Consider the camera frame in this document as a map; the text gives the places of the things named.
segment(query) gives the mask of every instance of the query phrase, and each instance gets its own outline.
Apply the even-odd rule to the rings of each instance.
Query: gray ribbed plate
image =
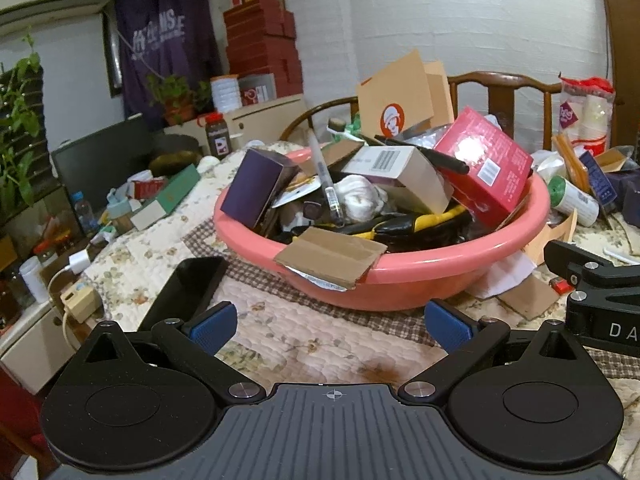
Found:
[[[440,412],[405,406],[383,384],[281,384],[235,406],[181,459],[104,480],[613,480],[605,465],[558,476],[501,468],[471,452]],[[50,480],[98,480],[63,466]]]

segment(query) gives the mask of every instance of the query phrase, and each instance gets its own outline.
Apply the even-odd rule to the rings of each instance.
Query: computer monitor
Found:
[[[82,191],[98,214],[106,207],[111,188],[146,170],[153,150],[153,136],[142,116],[135,116],[63,144],[51,153],[51,158],[69,196]]]

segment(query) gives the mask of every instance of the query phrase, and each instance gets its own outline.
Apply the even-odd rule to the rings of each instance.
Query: green lid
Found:
[[[559,175],[556,175],[549,181],[547,186],[549,190],[549,196],[551,197],[551,207],[558,207],[559,203],[564,198],[566,191],[566,180]]]

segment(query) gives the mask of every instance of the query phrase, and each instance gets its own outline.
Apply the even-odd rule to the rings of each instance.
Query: stack of red boxes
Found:
[[[293,13],[278,0],[252,0],[224,13],[229,70],[239,77],[273,74],[278,97],[302,93]]]

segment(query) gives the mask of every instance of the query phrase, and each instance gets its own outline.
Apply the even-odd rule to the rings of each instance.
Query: cartoon face logo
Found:
[[[388,105],[380,116],[380,130],[385,137],[395,137],[404,128],[404,110],[399,104]]]

